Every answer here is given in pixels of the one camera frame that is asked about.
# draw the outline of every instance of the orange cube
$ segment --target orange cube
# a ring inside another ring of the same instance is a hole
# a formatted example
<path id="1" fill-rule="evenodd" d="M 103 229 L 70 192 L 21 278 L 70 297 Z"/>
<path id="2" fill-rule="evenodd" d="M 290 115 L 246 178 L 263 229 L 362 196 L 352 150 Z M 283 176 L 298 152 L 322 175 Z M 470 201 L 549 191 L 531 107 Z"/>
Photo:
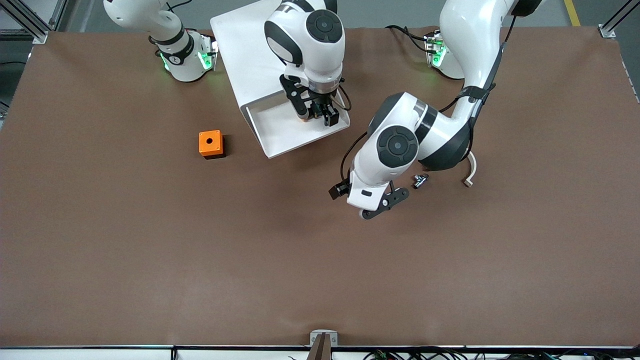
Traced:
<path id="1" fill-rule="evenodd" d="M 224 158 L 226 156 L 225 139 L 220 130 L 200 133 L 198 144 L 200 146 L 200 155 L 207 160 Z"/>

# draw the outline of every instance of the black cable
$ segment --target black cable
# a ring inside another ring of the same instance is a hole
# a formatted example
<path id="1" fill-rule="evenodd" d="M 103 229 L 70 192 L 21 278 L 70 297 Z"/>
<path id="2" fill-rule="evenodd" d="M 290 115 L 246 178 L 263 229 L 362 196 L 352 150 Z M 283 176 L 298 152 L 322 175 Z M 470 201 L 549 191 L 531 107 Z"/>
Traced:
<path id="1" fill-rule="evenodd" d="M 406 36 L 409 37 L 409 39 L 411 40 L 411 42 L 413 42 L 413 44 L 420 49 L 421 51 L 425 52 L 425 53 L 429 53 L 429 54 L 435 54 L 435 51 L 433 50 L 427 50 L 424 49 L 422 46 L 420 46 L 417 42 L 415 42 L 416 40 L 421 40 L 424 41 L 424 37 L 419 37 L 418 35 L 414 35 L 412 33 L 409 32 L 409 29 L 405 26 L 404 29 L 399 27 L 398 25 L 389 25 L 387 27 L 385 27 L 385 29 L 398 29 L 400 31 L 402 31 L 403 34 L 405 34 Z"/>
<path id="2" fill-rule="evenodd" d="M 569 349 L 565 352 L 563 352 L 562 354 L 558 355 L 558 356 L 554 356 L 556 359 L 560 359 L 561 357 L 571 354 L 571 353 L 578 353 L 578 355 L 589 355 L 589 356 L 593 356 L 594 360 L 613 360 L 614 357 L 612 355 L 609 354 L 604 354 L 601 352 L 597 352 L 594 350 L 588 350 L 588 349 L 581 349 L 581 348 L 572 348 Z"/>
<path id="3" fill-rule="evenodd" d="M 458 99 L 459 99 L 459 97 L 457 97 L 457 98 L 453 99 L 453 101 L 451 101 L 451 102 L 449 103 L 449 105 L 447 105 L 447 106 L 445 106 L 444 108 L 440 109 L 440 112 L 441 112 L 441 113 L 443 113 L 443 112 L 445 112 L 445 111 L 447 111 L 447 110 L 451 109 L 451 106 L 454 106 L 454 104 L 456 104 L 456 102 L 458 102 Z"/>
<path id="4" fill-rule="evenodd" d="M 332 96 L 333 101 L 338 105 L 338 107 L 340 107 L 341 109 L 343 109 L 344 111 L 351 111 L 352 108 L 352 104 L 351 104 L 351 99 L 349 98 L 349 95 L 347 94 L 346 91 L 344 91 L 344 89 L 342 88 L 342 85 L 338 85 L 338 88 L 340 89 L 340 91 L 342 91 L 342 93 L 344 94 L 344 97 L 347 99 L 347 102 L 349 103 L 349 106 L 344 106 L 339 104 L 336 99 Z"/>
<path id="5" fill-rule="evenodd" d="M 622 22 L 622 20 L 624 20 L 627 16 L 629 16 L 629 14 L 630 14 L 632 11 L 634 11 L 634 10 L 638 7 L 638 5 L 640 5 L 640 3 L 636 3 L 636 4 L 634 5 L 634 7 L 632 7 L 632 8 L 631 8 L 631 10 L 627 11 L 627 13 L 626 13 L 625 15 L 622 15 L 622 17 L 620 18 L 620 20 L 618 20 L 618 22 L 617 22 L 617 23 L 615 23 L 613 26 L 611 26 L 611 28 L 613 29 L 613 28 L 615 28 L 616 26 L 618 26 L 618 24 L 619 24 L 619 23 L 621 23 L 621 22 Z"/>
<path id="6" fill-rule="evenodd" d="M 511 21 L 511 26 L 509 27 L 509 32 L 507 32 L 507 37 L 504 38 L 504 42 L 509 41 L 509 37 L 511 36 L 511 30 L 513 30 L 513 26 L 515 25 L 517 18 L 518 18 L 517 16 L 513 17 L 513 20 Z"/>
<path id="7" fill-rule="evenodd" d="M 178 5 L 173 5 L 173 6 L 169 5 L 169 3 L 167 3 L 166 5 L 169 8 L 169 11 L 173 12 L 173 9 L 177 8 L 178 6 L 187 5 L 188 3 L 192 2 L 192 1 L 193 0 L 187 0 L 187 1 L 183 2 L 183 3 L 179 3 Z"/>
<path id="8" fill-rule="evenodd" d="M 375 353 L 376 353 L 375 351 L 372 351 L 372 352 L 368 353 L 367 355 L 365 355 L 365 357 L 362 358 L 362 360 L 367 360 L 367 358 L 369 358 L 369 356 L 371 356 L 371 355 L 373 355 Z"/>
<path id="9" fill-rule="evenodd" d="M 518 17 L 514 16 L 513 20 L 511 21 L 511 26 L 509 27 L 509 31 L 507 32 L 507 36 L 504 38 L 504 42 L 509 41 L 509 37 L 511 36 L 511 30 L 513 30 L 513 26 L 516 23 L 516 19 Z M 471 121 L 468 122 L 469 124 L 469 147 L 467 148 L 467 152 L 465 153 L 465 155 L 462 157 L 462 159 L 460 161 L 464 161 L 469 157 L 469 154 L 471 153 L 471 148 L 474 146 L 474 126 L 471 125 Z"/>
<path id="10" fill-rule="evenodd" d="M 364 134 L 360 135 L 360 137 L 356 141 L 354 141 L 353 144 L 351 144 L 351 147 L 349 148 L 349 150 L 347 150 L 347 153 L 342 157 L 342 163 L 340 163 L 340 177 L 342 178 L 342 181 L 345 181 L 347 179 L 346 176 L 344 176 L 344 162 L 347 161 L 347 156 L 349 156 L 351 150 L 353 150 L 353 148 L 356 147 L 360 140 L 362 140 L 365 136 L 367 136 L 366 131 L 364 132 Z"/>
<path id="11" fill-rule="evenodd" d="M 628 1 L 627 1 L 627 3 L 626 3 L 626 4 L 624 4 L 624 5 L 623 5 L 623 6 L 622 6 L 622 7 L 621 7 L 621 8 L 620 8 L 620 9 L 619 9 L 615 14 L 613 14 L 613 16 L 611 17 L 611 19 L 609 19 L 607 22 L 605 22 L 605 23 L 604 23 L 604 25 L 603 25 L 602 27 L 603 27 L 603 28 L 606 28 L 606 27 L 607 27 L 607 25 L 609 25 L 609 23 L 610 23 L 611 21 L 613 21 L 613 19 L 614 19 L 616 16 L 618 16 L 618 14 L 619 14 L 620 12 L 622 12 L 622 10 L 624 10 L 624 9 L 627 7 L 627 5 L 629 5 L 632 1 L 633 1 L 633 0 L 628 0 Z"/>

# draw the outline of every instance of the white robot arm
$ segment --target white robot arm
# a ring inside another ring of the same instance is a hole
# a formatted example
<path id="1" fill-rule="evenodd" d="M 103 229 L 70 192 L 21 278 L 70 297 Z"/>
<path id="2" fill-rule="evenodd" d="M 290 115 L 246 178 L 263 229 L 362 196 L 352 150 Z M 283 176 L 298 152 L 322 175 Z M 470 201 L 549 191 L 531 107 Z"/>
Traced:
<path id="1" fill-rule="evenodd" d="M 465 78 L 452 117 L 408 93 L 388 97 L 369 124 L 369 139 L 356 154 L 348 179 L 330 190 L 332 197 L 348 193 L 347 203 L 372 218 L 407 198 L 407 189 L 385 191 L 415 160 L 428 170 L 445 170 L 463 160 L 506 45 L 500 44 L 502 21 L 510 10 L 523 14 L 526 7 L 531 13 L 540 4 L 447 0 L 440 14 L 442 38 Z"/>
<path id="2" fill-rule="evenodd" d="M 150 33 L 165 68 L 176 80 L 200 79 L 214 65 L 217 43 L 195 30 L 186 30 L 172 12 L 161 10 L 161 0 L 103 0 L 107 14 L 119 26 Z"/>
<path id="3" fill-rule="evenodd" d="M 337 12 L 337 0 L 285 0 L 264 23 L 269 47 L 285 64 L 280 83 L 298 117 L 323 117 L 326 126 L 338 123 L 333 102 L 343 81 Z"/>

